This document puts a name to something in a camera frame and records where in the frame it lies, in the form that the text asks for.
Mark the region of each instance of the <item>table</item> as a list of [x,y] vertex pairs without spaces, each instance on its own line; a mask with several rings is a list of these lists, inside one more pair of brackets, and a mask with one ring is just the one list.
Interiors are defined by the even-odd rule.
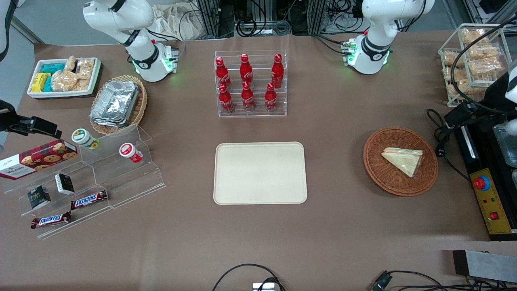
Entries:
[[[288,290],[366,290],[385,269],[414,270],[460,282],[450,250],[517,256],[513,242],[488,242],[469,183],[439,161],[421,196],[384,192],[366,174],[362,148],[375,130],[402,126],[431,145],[426,108],[444,114],[446,91],[436,52],[450,31],[400,33],[388,64],[364,76],[311,37],[193,41],[178,73],[145,83],[141,126],[154,138],[153,160],[167,187],[47,240],[19,217],[17,199],[1,196],[2,290],[211,290],[230,267],[270,267]],[[350,35],[337,39],[348,39]],[[287,49],[285,118],[220,119],[214,51]],[[36,45],[36,60],[96,56],[101,83],[133,74],[124,47]],[[90,128],[91,98],[33,100],[19,114],[59,125],[66,139]],[[10,134],[1,158],[51,140]],[[216,146],[223,142],[299,141],[305,148],[308,199],[300,205],[219,206],[212,200]],[[451,161],[464,170],[455,141]],[[266,273],[246,268],[218,290],[250,290]],[[398,275],[396,284],[428,284]]]

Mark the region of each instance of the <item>coca-cola bottle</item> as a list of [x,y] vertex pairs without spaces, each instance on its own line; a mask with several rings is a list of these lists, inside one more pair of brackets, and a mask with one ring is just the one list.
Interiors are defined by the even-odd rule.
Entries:
[[275,86],[273,83],[267,84],[266,95],[266,111],[267,113],[273,113],[277,110],[277,93],[275,92]]
[[226,85],[219,85],[219,103],[221,104],[221,110],[224,112],[234,112],[232,96],[226,91]]
[[228,69],[224,65],[224,61],[222,57],[216,58],[216,75],[217,75],[217,81],[219,84],[225,84],[227,89],[230,89],[232,87],[232,82],[230,81],[230,73],[228,72]]
[[253,92],[250,90],[250,82],[242,82],[242,104],[246,112],[255,110],[255,102],[253,101]]
[[247,54],[240,55],[240,78],[243,82],[250,82],[250,88],[253,88],[253,68],[251,68],[248,60]]
[[277,53],[275,55],[275,62],[271,68],[271,82],[275,89],[282,87],[282,80],[284,78],[284,65],[282,64],[282,55]]

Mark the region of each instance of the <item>emergency stop button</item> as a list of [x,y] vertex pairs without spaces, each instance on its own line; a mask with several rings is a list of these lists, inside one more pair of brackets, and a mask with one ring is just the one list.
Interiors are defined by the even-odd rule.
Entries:
[[474,188],[481,191],[487,191],[490,189],[490,180],[486,176],[479,176],[473,181]]

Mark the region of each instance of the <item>clear acrylic rack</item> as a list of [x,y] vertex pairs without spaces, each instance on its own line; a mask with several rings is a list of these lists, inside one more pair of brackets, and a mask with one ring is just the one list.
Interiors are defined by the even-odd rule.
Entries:
[[[99,147],[95,150],[79,147],[80,156],[77,158],[18,180],[2,180],[4,193],[19,197],[20,215],[26,222],[27,229],[29,229],[32,219],[36,217],[63,214],[70,211],[71,201],[107,190],[107,200],[72,210],[70,223],[30,229],[37,234],[37,238],[51,237],[83,221],[165,187],[160,169],[151,158],[148,146],[151,136],[141,127],[131,125],[103,136],[99,140]],[[142,161],[133,163],[118,153],[119,147],[126,142],[133,143],[142,152]],[[57,191],[54,176],[58,173],[70,176],[75,190],[74,194],[65,195]],[[40,185],[47,188],[51,202],[40,209],[33,210],[27,193]]]
[[[240,78],[240,56],[246,53],[249,62],[253,68],[253,98],[255,101],[255,110],[246,112],[242,104],[240,96],[242,92],[242,80]],[[277,93],[277,110],[274,113],[267,113],[264,95],[266,94],[267,84],[271,82],[271,67],[273,66],[275,54],[282,55],[282,64],[284,66],[284,78],[282,87],[275,89]],[[228,90],[232,96],[232,102],[235,107],[234,112],[224,112],[219,104],[219,82],[216,75],[215,60],[222,57],[225,66],[230,73],[232,87]],[[281,117],[287,115],[287,51],[286,50],[262,50],[262,51],[216,51],[214,57],[214,77],[216,81],[215,92],[217,100],[217,110],[219,117]]]

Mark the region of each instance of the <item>brown wicker basket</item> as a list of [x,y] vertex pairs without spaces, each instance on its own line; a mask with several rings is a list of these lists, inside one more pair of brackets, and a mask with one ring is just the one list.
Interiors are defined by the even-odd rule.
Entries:
[[[423,150],[422,162],[413,178],[388,162],[381,153],[385,148]],[[366,141],[362,154],[364,166],[377,185],[398,196],[416,196],[429,190],[438,177],[438,160],[432,147],[416,132],[401,127],[386,127]]]
[[[142,81],[140,81],[138,78],[136,78],[134,76],[126,76],[126,75],[115,77],[115,78],[111,79],[110,81],[122,81],[122,82],[131,81],[131,82],[138,84],[138,86],[140,87],[140,91],[138,92],[138,97],[137,97],[138,99],[136,100],[136,103],[134,105],[133,113],[131,115],[131,119],[129,120],[128,126],[131,124],[139,124],[142,121],[142,118],[144,117],[145,107],[147,106],[147,92],[145,91],[145,87],[144,87],[144,84],[142,84]],[[104,89],[106,84],[107,84],[107,82],[97,92],[97,95],[95,96],[95,99],[94,99],[94,103],[92,104],[92,109],[95,106],[95,103],[97,103],[100,92],[102,92],[102,90]],[[121,128],[118,128],[115,126],[100,125],[100,124],[93,122],[93,120],[91,120],[91,119],[90,119],[90,123],[92,124],[92,127],[95,129],[96,132],[102,133],[105,135],[114,133],[117,130],[121,129]]]

